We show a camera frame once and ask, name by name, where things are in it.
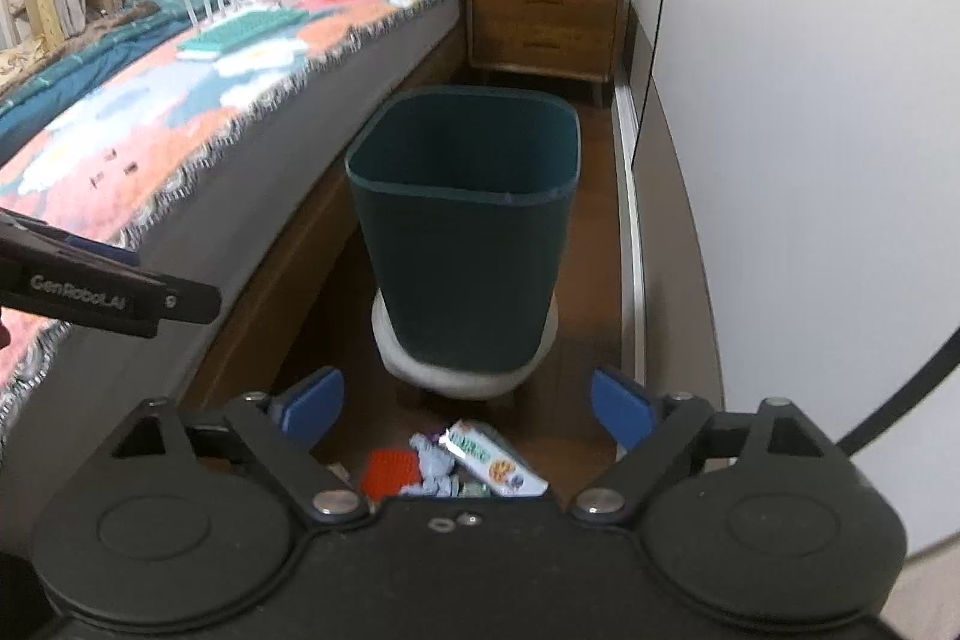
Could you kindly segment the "wooden nightstand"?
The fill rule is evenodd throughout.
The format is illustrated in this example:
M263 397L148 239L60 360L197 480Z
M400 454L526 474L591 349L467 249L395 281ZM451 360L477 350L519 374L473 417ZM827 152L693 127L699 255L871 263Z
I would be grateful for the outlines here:
M586 83L602 107L625 19L625 0L467 0L467 57L480 71Z

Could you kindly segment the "dark green trash bin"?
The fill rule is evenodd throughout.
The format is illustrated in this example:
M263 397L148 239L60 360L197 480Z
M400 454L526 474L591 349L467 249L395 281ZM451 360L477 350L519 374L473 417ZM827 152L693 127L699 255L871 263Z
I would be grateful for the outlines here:
M402 92L359 133L345 169L405 353L496 374L527 364L578 190L576 109L517 89Z

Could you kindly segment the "grey plastic bag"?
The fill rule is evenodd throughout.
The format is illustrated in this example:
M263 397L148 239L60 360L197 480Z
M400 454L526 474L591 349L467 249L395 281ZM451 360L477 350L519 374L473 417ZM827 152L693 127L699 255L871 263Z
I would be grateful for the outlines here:
M464 481L457 474L457 461L438 443L423 434L410 437L416 453L418 474L415 482L400 487L400 494L412 497L456 498L483 497L487 493L478 482Z

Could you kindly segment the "teal plastic rack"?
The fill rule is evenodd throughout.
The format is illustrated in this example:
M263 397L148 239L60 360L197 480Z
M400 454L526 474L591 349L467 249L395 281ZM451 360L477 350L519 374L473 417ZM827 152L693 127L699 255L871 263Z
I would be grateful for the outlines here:
M200 0L200 8L195 8L192 0L182 1L192 29L178 44L176 57L184 62L215 62L308 19L306 11L278 3Z

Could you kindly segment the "orange foam net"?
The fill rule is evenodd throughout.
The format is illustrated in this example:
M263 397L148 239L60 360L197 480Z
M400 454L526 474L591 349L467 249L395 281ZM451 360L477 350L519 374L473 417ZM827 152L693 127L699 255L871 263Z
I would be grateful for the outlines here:
M421 482L418 455L413 450L374 450L368 458L359 489L371 502L395 497Z

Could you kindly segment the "teal blue quilt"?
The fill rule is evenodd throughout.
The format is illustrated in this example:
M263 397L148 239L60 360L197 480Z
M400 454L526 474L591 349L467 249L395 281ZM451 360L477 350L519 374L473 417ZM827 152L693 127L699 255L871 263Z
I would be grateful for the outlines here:
M202 0L133 0L106 29L70 39L21 85L2 91L2 163L31 142L60 113L128 65L192 26L187 7L205 16Z

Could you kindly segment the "white cookie package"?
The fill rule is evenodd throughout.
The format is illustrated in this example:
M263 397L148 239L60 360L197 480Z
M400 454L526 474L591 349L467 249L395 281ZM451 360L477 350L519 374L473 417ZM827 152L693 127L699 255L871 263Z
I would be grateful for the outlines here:
M439 437L439 445L493 494L504 498L542 497L547 481L477 422L459 420Z

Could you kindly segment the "white wardrobe door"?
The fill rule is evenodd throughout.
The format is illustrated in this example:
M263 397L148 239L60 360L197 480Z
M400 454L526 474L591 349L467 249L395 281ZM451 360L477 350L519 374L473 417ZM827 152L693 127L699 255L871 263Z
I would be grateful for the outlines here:
M958 0L635 0L731 408L843 437L958 325Z

